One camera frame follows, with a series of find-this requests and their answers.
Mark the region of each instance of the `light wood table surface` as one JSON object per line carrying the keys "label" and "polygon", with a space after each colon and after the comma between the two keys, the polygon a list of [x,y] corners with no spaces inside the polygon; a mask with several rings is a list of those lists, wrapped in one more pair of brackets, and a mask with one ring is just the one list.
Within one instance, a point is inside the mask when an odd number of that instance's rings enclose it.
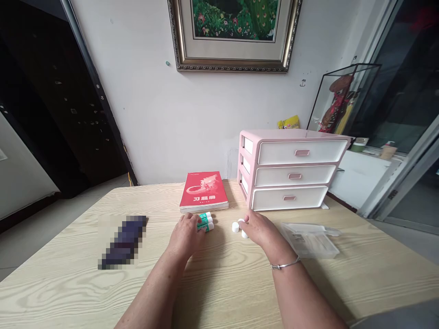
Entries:
{"label": "light wood table surface", "polygon": [[[174,328],[281,328],[263,251],[231,230],[245,215],[243,197],[236,181],[224,185],[230,208],[212,212],[215,229],[186,267]],[[181,215],[183,186],[123,187],[104,196],[0,283],[0,328],[112,328],[165,250]],[[436,265],[336,201],[326,197],[325,203],[329,210],[263,213],[276,225],[319,223],[343,232],[332,238],[341,252],[335,259],[303,262],[344,320],[439,297]],[[149,217],[135,265],[97,269],[98,219],[104,215]]]}

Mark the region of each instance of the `picture frame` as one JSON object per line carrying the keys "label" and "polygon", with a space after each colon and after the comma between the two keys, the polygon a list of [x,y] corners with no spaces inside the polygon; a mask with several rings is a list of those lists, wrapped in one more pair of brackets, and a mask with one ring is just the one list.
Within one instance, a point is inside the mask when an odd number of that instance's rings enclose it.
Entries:
{"label": "picture frame", "polygon": [[168,0],[177,71],[288,72],[302,0],[234,1]]}

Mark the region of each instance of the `wall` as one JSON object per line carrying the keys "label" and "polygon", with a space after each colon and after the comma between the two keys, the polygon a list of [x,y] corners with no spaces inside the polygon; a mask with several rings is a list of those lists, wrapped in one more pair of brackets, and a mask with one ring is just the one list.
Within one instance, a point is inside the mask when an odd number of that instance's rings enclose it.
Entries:
{"label": "wall", "polygon": [[1,114],[0,149],[6,156],[0,157],[0,219],[58,191]]}
{"label": "wall", "polygon": [[289,72],[276,75],[178,73],[166,1],[72,0],[140,184],[203,170],[235,178],[240,130],[295,114],[306,128],[360,2],[304,0]]}

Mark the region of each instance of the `glue stick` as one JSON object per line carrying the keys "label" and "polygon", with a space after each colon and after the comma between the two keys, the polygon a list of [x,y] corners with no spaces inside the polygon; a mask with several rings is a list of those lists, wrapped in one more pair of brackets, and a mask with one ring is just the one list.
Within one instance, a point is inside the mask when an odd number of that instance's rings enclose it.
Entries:
{"label": "glue stick", "polygon": [[197,232],[203,228],[206,228],[206,232],[208,232],[208,231],[214,229],[214,224],[213,223],[204,223],[200,226],[197,226]]}
{"label": "glue stick", "polygon": [[214,220],[212,219],[212,217],[202,218],[201,223],[197,223],[197,226],[201,226],[201,225],[213,223],[213,222],[214,222]]}
{"label": "glue stick", "polygon": [[204,214],[200,214],[201,219],[212,217],[210,212],[205,212]]}

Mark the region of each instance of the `bangle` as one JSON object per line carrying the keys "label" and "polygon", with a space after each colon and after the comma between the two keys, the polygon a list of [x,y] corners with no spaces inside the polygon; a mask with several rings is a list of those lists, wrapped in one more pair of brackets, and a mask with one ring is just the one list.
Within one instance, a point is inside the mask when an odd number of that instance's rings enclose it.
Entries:
{"label": "bangle", "polygon": [[271,268],[272,268],[273,270],[281,270],[283,267],[287,267],[287,266],[290,266],[290,265],[294,265],[294,264],[296,264],[296,263],[298,263],[298,262],[300,262],[300,256],[297,256],[297,259],[296,259],[294,262],[289,263],[289,264],[284,264],[284,265],[273,265],[273,264],[270,264],[270,265],[271,265]]}

